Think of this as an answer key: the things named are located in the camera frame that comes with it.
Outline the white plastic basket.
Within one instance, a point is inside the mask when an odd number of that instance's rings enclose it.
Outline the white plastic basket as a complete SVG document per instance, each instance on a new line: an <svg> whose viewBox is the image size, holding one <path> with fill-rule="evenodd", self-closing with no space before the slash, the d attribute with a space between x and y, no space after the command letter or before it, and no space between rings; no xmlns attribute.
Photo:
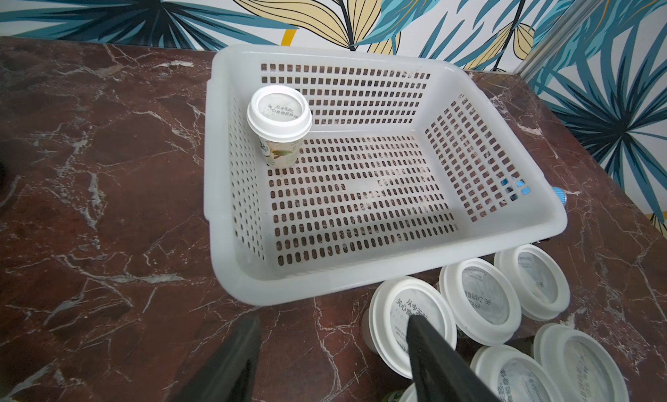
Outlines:
<svg viewBox="0 0 667 402"><path fill-rule="evenodd" d="M271 84L307 100L297 161L248 123ZM273 306L412 275L566 229L543 171L486 94L442 61L235 45L213 59L204 214L228 294Z"/></svg>

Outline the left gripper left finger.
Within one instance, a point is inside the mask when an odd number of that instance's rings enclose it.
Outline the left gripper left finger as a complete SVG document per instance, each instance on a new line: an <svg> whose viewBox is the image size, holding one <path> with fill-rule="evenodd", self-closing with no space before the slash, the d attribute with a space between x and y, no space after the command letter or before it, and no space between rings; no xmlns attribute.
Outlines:
<svg viewBox="0 0 667 402"><path fill-rule="evenodd" d="M262 338L256 316L243 316L172 401L251 401Z"/></svg>

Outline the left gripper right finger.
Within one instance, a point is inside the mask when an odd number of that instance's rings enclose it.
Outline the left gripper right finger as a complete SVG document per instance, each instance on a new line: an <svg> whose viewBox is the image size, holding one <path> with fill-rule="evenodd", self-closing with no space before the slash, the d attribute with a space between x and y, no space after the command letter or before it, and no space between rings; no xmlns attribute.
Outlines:
<svg viewBox="0 0 667 402"><path fill-rule="evenodd" d="M409 318L406 341L418 401L497 401L422 315Z"/></svg>

